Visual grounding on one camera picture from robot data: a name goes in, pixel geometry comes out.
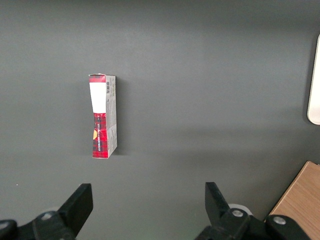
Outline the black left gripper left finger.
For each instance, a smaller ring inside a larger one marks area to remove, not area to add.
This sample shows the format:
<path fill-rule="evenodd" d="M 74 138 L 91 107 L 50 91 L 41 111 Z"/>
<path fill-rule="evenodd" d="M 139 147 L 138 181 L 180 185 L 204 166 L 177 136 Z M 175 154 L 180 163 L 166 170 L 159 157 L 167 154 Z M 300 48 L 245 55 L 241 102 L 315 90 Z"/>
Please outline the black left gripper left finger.
<path fill-rule="evenodd" d="M 2 240 L 75 240 L 93 210 L 90 183 L 82 183 L 58 210 L 41 213 L 25 225 L 0 221 Z"/>

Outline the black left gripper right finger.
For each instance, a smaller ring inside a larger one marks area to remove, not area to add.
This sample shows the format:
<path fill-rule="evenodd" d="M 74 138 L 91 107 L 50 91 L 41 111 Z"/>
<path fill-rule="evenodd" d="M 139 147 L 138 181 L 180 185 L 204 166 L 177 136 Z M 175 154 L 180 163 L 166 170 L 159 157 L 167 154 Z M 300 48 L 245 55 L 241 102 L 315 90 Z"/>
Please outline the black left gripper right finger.
<path fill-rule="evenodd" d="M 205 183 L 205 210 L 211 225 L 198 240 L 309 240 L 292 218 L 269 215 L 264 221 L 238 207 L 229 207 L 215 182 Z"/>

